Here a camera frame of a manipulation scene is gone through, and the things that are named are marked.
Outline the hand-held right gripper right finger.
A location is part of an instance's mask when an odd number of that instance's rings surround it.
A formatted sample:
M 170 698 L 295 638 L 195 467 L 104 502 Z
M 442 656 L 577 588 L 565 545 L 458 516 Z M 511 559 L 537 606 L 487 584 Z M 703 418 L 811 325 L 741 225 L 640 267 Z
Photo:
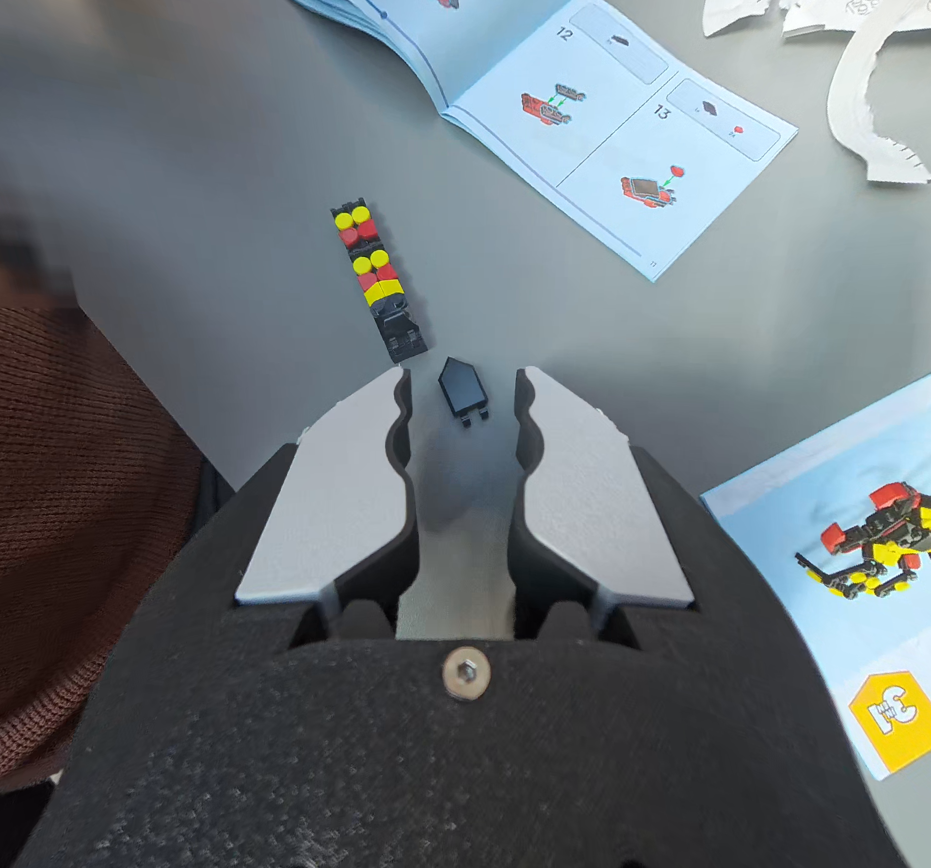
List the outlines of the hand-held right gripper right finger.
M 518 370 L 508 570 L 536 608 L 692 605 L 627 435 L 536 366 Z

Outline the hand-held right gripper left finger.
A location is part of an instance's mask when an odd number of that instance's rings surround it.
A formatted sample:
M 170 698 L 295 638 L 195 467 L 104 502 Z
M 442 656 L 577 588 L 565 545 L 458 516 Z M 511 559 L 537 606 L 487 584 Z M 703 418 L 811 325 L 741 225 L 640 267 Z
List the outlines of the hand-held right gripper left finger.
M 394 605 L 419 569 L 408 369 L 395 366 L 300 436 L 236 591 L 239 605 Z

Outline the black pointed flag brick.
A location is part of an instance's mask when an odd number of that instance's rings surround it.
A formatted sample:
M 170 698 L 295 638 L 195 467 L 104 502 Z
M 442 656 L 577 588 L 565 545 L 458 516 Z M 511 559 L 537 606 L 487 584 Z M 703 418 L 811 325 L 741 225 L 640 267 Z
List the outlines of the black pointed flag brick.
M 464 428 L 471 426 L 471 415 L 474 412 L 478 413 L 483 421 L 489 419 L 488 395 L 472 364 L 448 357 L 437 383 L 449 410 L 460 420 Z

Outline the grey desk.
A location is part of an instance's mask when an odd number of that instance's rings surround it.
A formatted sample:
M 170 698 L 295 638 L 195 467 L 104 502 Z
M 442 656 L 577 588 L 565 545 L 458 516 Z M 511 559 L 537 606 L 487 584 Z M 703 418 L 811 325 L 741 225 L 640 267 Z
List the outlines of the grey desk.
M 607 0 L 797 135 L 649 283 L 438 116 L 380 42 L 286 0 L 2 0 L 2 187 L 233 487 L 389 365 L 330 210 L 363 197 L 429 350 L 401 634 L 506 636 L 515 376 L 534 364 L 693 495 L 929 373 L 929 185 L 832 137 L 846 38 Z M 437 379 L 472 364 L 490 417 Z

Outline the black red yellow brick strip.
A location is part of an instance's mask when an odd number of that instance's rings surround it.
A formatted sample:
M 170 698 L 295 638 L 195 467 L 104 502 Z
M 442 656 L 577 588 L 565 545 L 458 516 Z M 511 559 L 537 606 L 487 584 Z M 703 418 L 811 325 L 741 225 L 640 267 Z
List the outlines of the black red yellow brick strip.
M 393 364 L 427 350 L 399 274 L 365 199 L 332 208 L 332 220 Z

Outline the brown knitted sleeve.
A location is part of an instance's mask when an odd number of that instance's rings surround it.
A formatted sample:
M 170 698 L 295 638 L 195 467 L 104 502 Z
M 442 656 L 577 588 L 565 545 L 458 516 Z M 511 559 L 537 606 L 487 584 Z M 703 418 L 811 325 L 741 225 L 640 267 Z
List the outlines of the brown knitted sleeve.
M 202 457 L 37 269 L 2 261 L 2 792 L 64 766 L 136 608 L 184 544 Z

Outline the blue model picture booklet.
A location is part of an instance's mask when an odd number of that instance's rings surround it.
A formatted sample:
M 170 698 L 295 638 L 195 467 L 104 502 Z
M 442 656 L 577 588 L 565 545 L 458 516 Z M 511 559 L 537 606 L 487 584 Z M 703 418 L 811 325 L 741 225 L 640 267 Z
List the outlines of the blue model picture booklet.
M 930 377 L 701 499 L 806 641 L 883 780 L 929 754 Z

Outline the open blue instruction booklet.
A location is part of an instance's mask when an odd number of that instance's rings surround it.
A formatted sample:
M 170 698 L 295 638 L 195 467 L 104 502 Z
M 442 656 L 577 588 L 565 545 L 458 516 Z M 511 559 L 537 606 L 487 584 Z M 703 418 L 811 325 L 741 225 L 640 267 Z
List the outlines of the open blue instruction booklet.
M 647 280 L 797 129 L 604 0 L 291 0 L 390 47 L 463 129 Z

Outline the curled white paper strip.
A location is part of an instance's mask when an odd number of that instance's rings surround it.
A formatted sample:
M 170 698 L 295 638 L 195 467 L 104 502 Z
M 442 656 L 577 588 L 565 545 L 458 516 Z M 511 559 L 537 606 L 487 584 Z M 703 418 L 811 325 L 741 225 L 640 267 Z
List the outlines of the curled white paper strip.
M 904 14 L 878 9 L 855 32 L 837 64 L 829 88 L 826 113 L 832 135 L 861 158 L 871 183 L 925 185 L 929 170 L 907 145 L 879 136 L 867 102 L 867 87 L 878 53 Z

